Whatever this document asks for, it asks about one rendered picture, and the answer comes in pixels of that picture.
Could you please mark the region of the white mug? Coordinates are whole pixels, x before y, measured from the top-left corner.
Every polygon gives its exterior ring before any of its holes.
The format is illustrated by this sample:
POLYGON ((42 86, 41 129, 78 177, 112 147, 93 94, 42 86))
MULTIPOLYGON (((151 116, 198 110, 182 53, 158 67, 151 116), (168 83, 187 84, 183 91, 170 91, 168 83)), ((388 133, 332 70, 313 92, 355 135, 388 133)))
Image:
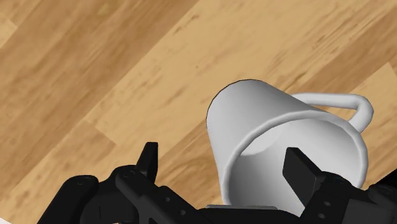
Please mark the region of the white mug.
POLYGON ((361 133, 372 117, 373 107, 361 95, 287 94, 260 80, 229 84, 206 117, 223 202, 300 215, 304 206, 282 175, 289 147, 361 187, 368 170, 361 133))

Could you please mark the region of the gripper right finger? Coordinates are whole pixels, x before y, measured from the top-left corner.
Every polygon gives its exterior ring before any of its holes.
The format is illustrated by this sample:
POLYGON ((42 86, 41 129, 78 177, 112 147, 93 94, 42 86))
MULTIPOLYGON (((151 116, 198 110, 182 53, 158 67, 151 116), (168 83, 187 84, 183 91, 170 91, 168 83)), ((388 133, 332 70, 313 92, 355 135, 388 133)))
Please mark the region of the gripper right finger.
POLYGON ((397 169, 361 190, 287 148, 282 175, 305 207, 299 224, 397 224, 397 169))

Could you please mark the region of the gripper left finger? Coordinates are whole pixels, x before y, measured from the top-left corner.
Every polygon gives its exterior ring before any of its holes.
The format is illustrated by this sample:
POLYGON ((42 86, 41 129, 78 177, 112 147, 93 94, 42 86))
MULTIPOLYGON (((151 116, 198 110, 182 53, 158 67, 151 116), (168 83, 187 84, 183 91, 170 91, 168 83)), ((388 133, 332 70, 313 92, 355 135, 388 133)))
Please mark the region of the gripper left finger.
POLYGON ((99 181, 66 180, 37 224, 214 224, 167 186, 157 186, 158 143, 147 142, 135 165, 99 181))

